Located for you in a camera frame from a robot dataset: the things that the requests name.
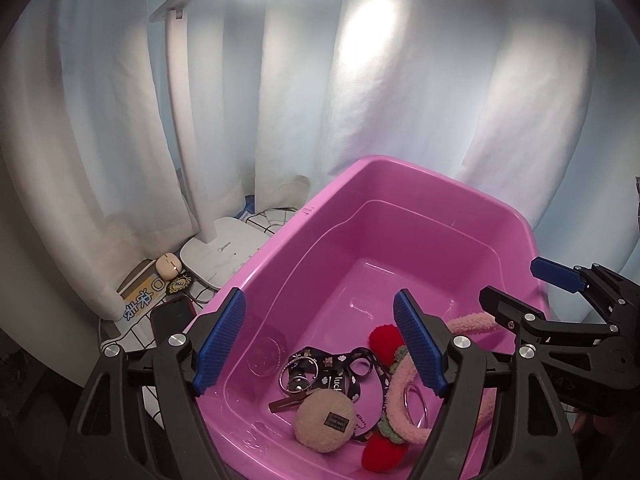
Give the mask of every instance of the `pink plastic bin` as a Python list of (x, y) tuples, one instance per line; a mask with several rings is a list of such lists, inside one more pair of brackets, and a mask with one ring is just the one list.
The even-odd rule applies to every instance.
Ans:
[[(542, 284), (529, 272), (538, 256), (527, 222), (511, 207), (459, 182), (388, 157), (353, 164), (301, 209), (205, 307), (218, 309), (232, 287), (247, 314), (218, 384), (198, 405), (222, 458), (249, 480), (379, 479), (362, 469), (363, 445), (322, 455), (301, 446), (294, 410), (273, 415), (279, 371), (305, 346), (330, 353), (366, 346), (369, 333), (393, 323), (401, 288), (445, 321), (479, 312), (493, 285), (548, 312)], [(476, 341), (513, 352), (506, 330)], [(379, 381), (361, 383), (355, 403), (366, 424), (380, 415)], [(440, 400), (423, 388), (433, 425)], [(488, 428), (476, 435), (463, 478), (478, 473)], [(404, 480), (412, 449), (385, 478)]]

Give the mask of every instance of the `black lanyard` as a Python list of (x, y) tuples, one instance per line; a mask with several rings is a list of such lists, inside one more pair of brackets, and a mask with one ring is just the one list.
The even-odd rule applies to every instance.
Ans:
[[(360, 380), (375, 370), (380, 385), (382, 386), (383, 411), (386, 402), (386, 392), (389, 389), (391, 377), (380, 363), (376, 355), (368, 348), (355, 348), (346, 354), (329, 354), (318, 348), (308, 346), (293, 354), (287, 362), (298, 357), (308, 357), (318, 364), (318, 376), (315, 378), (309, 390), (316, 388), (331, 388), (347, 395), (353, 402), (360, 398)], [(364, 359), (369, 363), (369, 370), (364, 374), (356, 373), (351, 364)], [(296, 386), (305, 388), (308, 385), (306, 374), (315, 374), (316, 368), (306, 359), (302, 359), (289, 367), (289, 390), (295, 390)], [(366, 442), (376, 431), (378, 424), (366, 430), (360, 435), (351, 438), (358, 442)]]

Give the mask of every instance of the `blue gripper pad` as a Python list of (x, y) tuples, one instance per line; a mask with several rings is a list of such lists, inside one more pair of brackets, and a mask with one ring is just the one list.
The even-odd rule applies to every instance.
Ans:
[(544, 258), (537, 257), (534, 259), (531, 262), (530, 269), (534, 278), (555, 285), (572, 294), (582, 292), (586, 286), (586, 283), (584, 283), (576, 270)]
[(442, 368), (442, 354), (407, 295), (401, 290), (394, 298), (394, 320), (406, 343), (422, 384), (443, 397), (448, 389)]
[(226, 298), (218, 312), (204, 315), (219, 314), (220, 317), (198, 353), (198, 371), (193, 380), (193, 387), (199, 395), (218, 382), (222, 367), (244, 323), (245, 313), (244, 293), (236, 288)]

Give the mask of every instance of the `white curtain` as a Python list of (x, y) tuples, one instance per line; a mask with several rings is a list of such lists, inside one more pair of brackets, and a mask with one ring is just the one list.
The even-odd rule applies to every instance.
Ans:
[(146, 0), (33, 0), (2, 50), (2, 151), (47, 250), (86, 304), (196, 231), (164, 138)]
[[(4, 50), (14, 182), (110, 319), (136, 260), (197, 230), (175, 176), (164, 24), (148, 22), (164, 1), (45, 1)], [(513, 205), (543, 256), (639, 277), (640, 48), (609, 0), (194, 0), (188, 19), (202, 221), (247, 194), (300, 207), (381, 153)], [(561, 319), (590, 311), (550, 298)]]

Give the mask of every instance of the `silver bolt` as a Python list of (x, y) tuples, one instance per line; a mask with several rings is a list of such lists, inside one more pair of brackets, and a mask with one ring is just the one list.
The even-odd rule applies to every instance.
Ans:
[(109, 345), (104, 349), (104, 354), (107, 357), (116, 357), (120, 353), (120, 347), (118, 345)]
[(525, 359), (533, 359), (533, 356), (536, 354), (536, 349), (529, 345), (524, 345), (520, 347), (519, 353)]
[(169, 338), (171, 346), (182, 346), (187, 342), (187, 336), (184, 334), (174, 334)]
[(469, 348), (471, 346), (471, 340), (463, 335), (457, 335), (453, 338), (453, 344), (458, 348)]

